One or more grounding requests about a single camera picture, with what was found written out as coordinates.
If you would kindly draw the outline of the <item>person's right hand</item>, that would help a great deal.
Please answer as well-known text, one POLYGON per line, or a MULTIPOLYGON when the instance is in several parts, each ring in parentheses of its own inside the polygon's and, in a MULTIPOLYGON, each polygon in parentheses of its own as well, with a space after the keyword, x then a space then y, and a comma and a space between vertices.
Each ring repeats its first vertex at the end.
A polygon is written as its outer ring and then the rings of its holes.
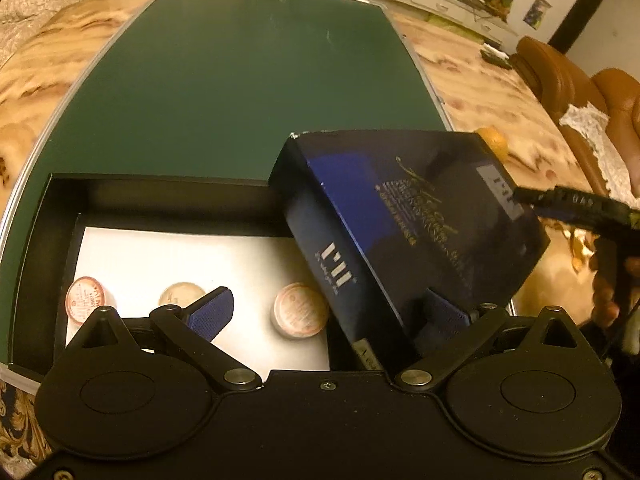
POLYGON ((592 312, 591 321, 608 330, 622 315, 626 315, 629 309, 629 299, 618 300, 616 287, 618 272, 624 270, 628 278, 633 282, 639 278, 639 257, 628 257, 623 264, 617 259, 618 247, 603 236, 599 236, 594 242, 596 251, 589 261, 589 267, 594 272, 592 280, 592 312))

